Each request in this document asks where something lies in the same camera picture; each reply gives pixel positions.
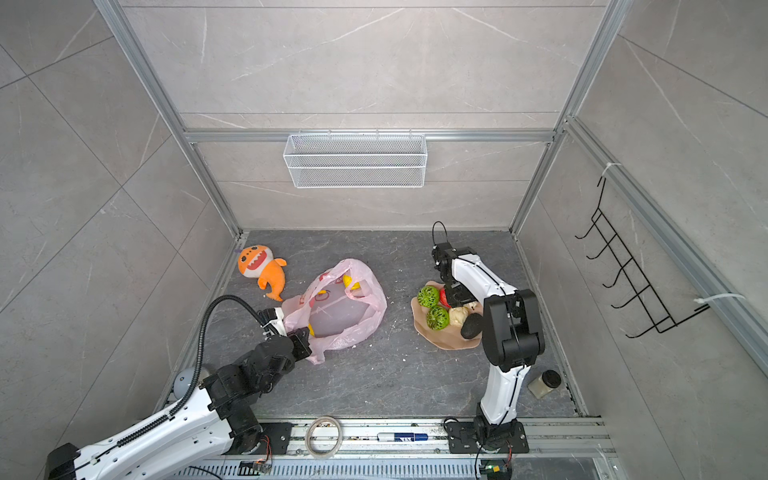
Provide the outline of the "red fake fruit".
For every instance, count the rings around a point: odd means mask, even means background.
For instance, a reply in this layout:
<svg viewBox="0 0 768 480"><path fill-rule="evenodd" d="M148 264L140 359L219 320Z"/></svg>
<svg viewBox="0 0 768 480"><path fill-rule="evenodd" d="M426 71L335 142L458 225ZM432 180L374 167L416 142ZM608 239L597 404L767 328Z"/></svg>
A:
<svg viewBox="0 0 768 480"><path fill-rule="evenodd" d="M445 288L440 288L439 289L439 302L440 302L440 305L442 307L444 307L445 309L447 309L447 310L451 309L451 305L450 305L450 303L448 301L448 297L447 297L447 293L446 293Z"/></svg>

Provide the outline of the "green fake custard apple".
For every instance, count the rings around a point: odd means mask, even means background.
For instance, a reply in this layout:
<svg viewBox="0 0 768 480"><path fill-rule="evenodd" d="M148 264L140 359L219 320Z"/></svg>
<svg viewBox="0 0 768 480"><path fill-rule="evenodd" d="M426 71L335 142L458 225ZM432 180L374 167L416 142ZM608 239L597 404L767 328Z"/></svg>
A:
<svg viewBox="0 0 768 480"><path fill-rule="evenodd" d="M432 309L440 305L440 290L433 285L425 285L417 294L417 302L421 307Z"/></svg>

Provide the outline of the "pink scalloped plastic bowl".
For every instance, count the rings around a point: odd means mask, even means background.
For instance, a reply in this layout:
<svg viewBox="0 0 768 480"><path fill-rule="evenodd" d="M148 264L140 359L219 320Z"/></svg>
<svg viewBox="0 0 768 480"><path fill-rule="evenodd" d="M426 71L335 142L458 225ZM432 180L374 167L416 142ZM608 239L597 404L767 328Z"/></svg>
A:
<svg viewBox="0 0 768 480"><path fill-rule="evenodd" d="M461 327L449 323L444 329L433 330L427 324L428 309L421 306L416 297L411 299L413 313L413 325L416 331L434 346L442 350L467 350L480 345L482 335L478 334L472 339L465 339L461 334Z"/></svg>

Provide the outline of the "pink plastic bag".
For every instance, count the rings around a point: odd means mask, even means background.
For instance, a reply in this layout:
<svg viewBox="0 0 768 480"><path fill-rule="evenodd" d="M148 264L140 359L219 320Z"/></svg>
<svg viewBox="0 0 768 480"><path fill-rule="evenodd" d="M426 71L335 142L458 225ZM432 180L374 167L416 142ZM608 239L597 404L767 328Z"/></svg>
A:
<svg viewBox="0 0 768 480"><path fill-rule="evenodd" d="M361 284L349 291L342 282L351 275ZM381 325L387 309L386 295L368 265L348 258L317 276L304 293L282 303L287 331L310 331L312 354L308 361L319 365L328 351L353 347L368 339Z"/></svg>

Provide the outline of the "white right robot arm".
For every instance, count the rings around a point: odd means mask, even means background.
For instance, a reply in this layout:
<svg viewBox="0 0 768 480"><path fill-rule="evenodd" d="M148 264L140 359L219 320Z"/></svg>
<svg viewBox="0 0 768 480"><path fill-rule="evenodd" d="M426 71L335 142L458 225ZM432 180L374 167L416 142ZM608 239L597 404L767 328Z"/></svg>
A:
<svg viewBox="0 0 768 480"><path fill-rule="evenodd" d="M529 289L518 289L502 280L471 248L435 243L431 254L445 284L448 304L462 306L476 301L482 308L465 321L462 335L480 338L490 363L485 393L473 422L448 428L454 442L450 450L527 453L517 402L526 375L545 351L537 297Z"/></svg>

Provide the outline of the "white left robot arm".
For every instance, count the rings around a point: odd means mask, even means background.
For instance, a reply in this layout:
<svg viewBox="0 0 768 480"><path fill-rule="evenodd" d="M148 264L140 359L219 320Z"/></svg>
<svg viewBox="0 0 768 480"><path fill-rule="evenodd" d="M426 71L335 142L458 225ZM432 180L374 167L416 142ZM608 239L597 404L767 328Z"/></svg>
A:
<svg viewBox="0 0 768 480"><path fill-rule="evenodd" d="M48 454L47 479L162 479L221 454L254 450L264 429L252 405L311 355L310 330L270 336L191 385L179 400L105 440Z"/></svg>

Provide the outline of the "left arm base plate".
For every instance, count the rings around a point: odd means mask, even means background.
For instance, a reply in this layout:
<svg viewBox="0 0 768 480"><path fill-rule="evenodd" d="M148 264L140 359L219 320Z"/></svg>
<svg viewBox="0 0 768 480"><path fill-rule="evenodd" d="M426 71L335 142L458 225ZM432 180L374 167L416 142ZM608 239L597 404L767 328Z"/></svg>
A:
<svg viewBox="0 0 768 480"><path fill-rule="evenodd" d="M285 455L291 440L293 423L261 423L258 429L245 436L242 454L265 457L267 453Z"/></svg>

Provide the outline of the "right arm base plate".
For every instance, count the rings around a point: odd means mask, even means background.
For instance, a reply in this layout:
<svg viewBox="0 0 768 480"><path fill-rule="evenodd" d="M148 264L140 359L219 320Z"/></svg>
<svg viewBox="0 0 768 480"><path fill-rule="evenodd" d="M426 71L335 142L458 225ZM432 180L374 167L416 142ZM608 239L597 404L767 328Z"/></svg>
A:
<svg viewBox="0 0 768 480"><path fill-rule="evenodd" d="M526 454L530 451L524 426L517 420L502 425L485 425L480 419L459 421L447 418L442 422L451 454L480 451Z"/></svg>

